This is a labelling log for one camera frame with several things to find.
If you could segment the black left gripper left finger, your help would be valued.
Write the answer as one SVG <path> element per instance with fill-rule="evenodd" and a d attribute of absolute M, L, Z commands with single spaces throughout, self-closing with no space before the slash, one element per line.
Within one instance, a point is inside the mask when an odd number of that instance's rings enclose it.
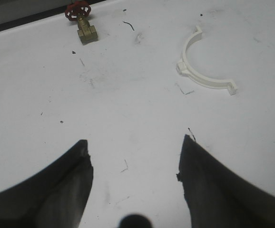
<path fill-rule="evenodd" d="M 0 192 L 0 228 L 77 228 L 91 192 L 87 140 L 52 164 Z"/>

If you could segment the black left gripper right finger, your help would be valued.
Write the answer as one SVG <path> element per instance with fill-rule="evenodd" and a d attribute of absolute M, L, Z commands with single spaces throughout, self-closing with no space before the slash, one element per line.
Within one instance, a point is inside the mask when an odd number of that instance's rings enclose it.
<path fill-rule="evenodd" d="M 185 135 L 179 173 L 193 228 L 275 228 L 275 197 Z"/>

